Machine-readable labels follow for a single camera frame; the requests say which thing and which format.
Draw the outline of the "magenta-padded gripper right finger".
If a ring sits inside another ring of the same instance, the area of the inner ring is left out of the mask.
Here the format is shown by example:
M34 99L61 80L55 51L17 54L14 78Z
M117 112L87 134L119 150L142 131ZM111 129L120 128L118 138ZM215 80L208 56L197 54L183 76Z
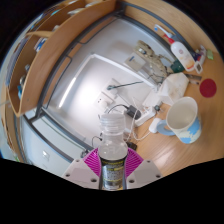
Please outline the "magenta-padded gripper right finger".
M152 160L144 160L131 148L128 149L124 175L126 189L140 188L162 177Z

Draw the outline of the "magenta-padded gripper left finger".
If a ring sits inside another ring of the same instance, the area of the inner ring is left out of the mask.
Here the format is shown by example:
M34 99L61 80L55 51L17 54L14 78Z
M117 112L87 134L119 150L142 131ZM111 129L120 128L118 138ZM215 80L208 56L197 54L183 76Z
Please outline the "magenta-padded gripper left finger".
M98 189L100 185L101 164L98 150L94 149L84 158L74 160L62 177L76 185Z

